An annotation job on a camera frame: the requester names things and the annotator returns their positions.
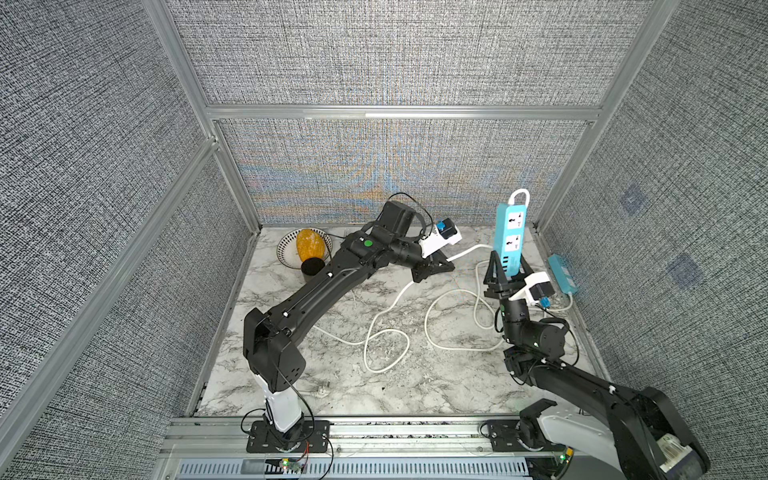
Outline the teal power strip with sockets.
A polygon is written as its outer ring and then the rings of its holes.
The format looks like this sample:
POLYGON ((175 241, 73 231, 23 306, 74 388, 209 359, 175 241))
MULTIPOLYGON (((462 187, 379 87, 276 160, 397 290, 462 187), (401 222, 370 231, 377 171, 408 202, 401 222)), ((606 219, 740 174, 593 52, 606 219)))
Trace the teal power strip with sockets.
POLYGON ((499 204, 496 210, 494 250, 507 277, 521 269, 526 214, 524 204, 499 204))

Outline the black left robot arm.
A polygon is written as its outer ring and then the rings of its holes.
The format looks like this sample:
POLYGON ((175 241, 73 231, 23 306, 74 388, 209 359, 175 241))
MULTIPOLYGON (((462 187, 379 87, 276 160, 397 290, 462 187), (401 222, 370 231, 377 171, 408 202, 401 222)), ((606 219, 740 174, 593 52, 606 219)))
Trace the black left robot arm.
POLYGON ((299 344, 316 322, 349 291, 389 265, 407 267, 412 281, 455 269, 441 248, 461 240, 449 218, 425 221, 410 206, 388 200, 375 220, 344 237, 330 263, 298 291, 262 312, 244 318, 243 357, 265 397, 265 421, 286 447, 307 439, 303 426, 311 411, 294 383, 306 369, 299 344))

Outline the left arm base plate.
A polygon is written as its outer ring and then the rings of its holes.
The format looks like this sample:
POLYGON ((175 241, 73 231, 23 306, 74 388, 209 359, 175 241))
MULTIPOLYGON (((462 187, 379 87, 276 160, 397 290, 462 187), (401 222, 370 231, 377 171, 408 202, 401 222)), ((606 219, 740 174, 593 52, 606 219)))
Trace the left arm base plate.
POLYGON ((302 420, 280 432, 267 421, 257 420, 251 424, 245 449, 249 454, 326 453, 330 427, 327 420, 302 420))

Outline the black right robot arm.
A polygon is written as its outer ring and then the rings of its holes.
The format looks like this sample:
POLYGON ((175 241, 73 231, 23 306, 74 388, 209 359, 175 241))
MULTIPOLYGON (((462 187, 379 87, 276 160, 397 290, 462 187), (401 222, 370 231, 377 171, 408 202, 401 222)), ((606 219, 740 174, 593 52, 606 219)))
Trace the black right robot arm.
POLYGON ((532 452, 563 446, 621 471, 628 479, 700 479, 711 461, 661 391, 622 386, 563 361, 571 329, 561 317, 534 321, 529 305, 552 293, 547 278, 508 277, 491 252, 485 296, 499 303, 497 317, 510 376, 554 394, 523 409, 517 443, 532 452))

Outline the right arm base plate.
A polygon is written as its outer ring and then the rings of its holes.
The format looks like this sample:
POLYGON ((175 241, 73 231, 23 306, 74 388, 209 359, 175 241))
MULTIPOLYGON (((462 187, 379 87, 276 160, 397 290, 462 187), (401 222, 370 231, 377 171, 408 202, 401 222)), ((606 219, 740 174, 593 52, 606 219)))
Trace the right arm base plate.
POLYGON ((518 418, 486 420, 478 428, 479 434, 491 445, 494 453, 562 453, 565 447, 544 438, 528 438, 518 418))

